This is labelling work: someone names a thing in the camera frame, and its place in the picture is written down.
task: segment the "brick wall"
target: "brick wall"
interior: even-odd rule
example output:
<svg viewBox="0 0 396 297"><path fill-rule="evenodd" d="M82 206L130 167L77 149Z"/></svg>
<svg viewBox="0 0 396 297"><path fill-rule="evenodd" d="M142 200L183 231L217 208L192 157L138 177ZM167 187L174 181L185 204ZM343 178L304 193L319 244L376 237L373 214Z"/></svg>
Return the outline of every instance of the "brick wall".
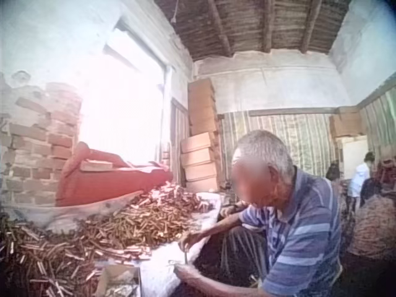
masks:
<svg viewBox="0 0 396 297"><path fill-rule="evenodd" d="M1 203L53 206L77 140L81 99L59 83L45 90L1 82Z"/></svg>

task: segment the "striped curtain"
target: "striped curtain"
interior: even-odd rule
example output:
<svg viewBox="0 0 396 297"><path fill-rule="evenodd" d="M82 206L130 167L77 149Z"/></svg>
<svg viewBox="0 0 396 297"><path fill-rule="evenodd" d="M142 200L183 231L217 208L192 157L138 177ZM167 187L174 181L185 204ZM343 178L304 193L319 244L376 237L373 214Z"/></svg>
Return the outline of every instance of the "striped curtain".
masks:
<svg viewBox="0 0 396 297"><path fill-rule="evenodd" d="M188 113L180 104L171 105L171 171L173 181L185 186L184 170L180 164L180 142L189 137Z"/></svg>
<svg viewBox="0 0 396 297"><path fill-rule="evenodd" d="M265 129L281 138L295 165L304 171L325 176L335 147L329 129L330 114L286 114L249 116L248 111L227 113L222 117L223 167L230 179L233 150L240 137L256 129Z"/></svg>
<svg viewBox="0 0 396 297"><path fill-rule="evenodd" d="M391 146L396 154L396 87L360 109L360 114L370 150L381 157L384 148Z"/></svg>

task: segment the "person in white shirt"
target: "person in white shirt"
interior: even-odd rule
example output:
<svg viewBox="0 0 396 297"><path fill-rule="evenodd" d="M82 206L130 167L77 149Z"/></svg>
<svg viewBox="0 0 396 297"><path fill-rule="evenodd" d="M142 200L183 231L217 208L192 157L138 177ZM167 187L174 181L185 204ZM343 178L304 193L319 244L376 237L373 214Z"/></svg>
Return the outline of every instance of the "person in white shirt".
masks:
<svg viewBox="0 0 396 297"><path fill-rule="evenodd" d="M346 202L347 213L350 210L355 213L360 207L360 192L366 179L370 178L370 169L376 160L374 153L368 152L364 158L364 163L356 167L355 175L348 187L348 197Z"/></svg>

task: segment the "wooden ceiling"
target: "wooden ceiling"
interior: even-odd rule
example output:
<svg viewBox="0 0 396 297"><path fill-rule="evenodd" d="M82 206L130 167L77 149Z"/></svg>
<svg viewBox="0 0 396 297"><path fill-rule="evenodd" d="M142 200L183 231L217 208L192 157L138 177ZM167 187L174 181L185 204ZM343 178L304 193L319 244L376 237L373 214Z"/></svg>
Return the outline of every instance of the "wooden ceiling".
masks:
<svg viewBox="0 0 396 297"><path fill-rule="evenodd" d="M272 48L328 53L350 1L155 0L194 61Z"/></svg>

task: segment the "ceiling rafter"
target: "ceiling rafter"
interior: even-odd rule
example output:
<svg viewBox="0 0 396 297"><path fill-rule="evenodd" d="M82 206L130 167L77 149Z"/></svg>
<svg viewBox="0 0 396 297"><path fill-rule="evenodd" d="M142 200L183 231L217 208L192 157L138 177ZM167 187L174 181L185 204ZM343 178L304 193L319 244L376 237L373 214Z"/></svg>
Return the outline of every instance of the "ceiling rafter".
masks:
<svg viewBox="0 0 396 297"><path fill-rule="evenodd" d="M275 0L264 0L263 51L265 53L271 52L274 18Z"/></svg>
<svg viewBox="0 0 396 297"><path fill-rule="evenodd" d="M322 0L312 0L311 6L309 8L309 13L306 21L305 32L303 41L301 42L301 52L305 54L309 48L309 43L311 42L312 33L314 31L315 23L319 11L321 10Z"/></svg>
<svg viewBox="0 0 396 297"><path fill-rule="evenodd" d="M209 6L209 16L212 19L218 38L222 43L225 56L231 57L232 52L231 52L230 42L228 41L228 37L224 31L222 20L220 18L220 14L218 13L215 0L208 0L208 6Z"/></svg>

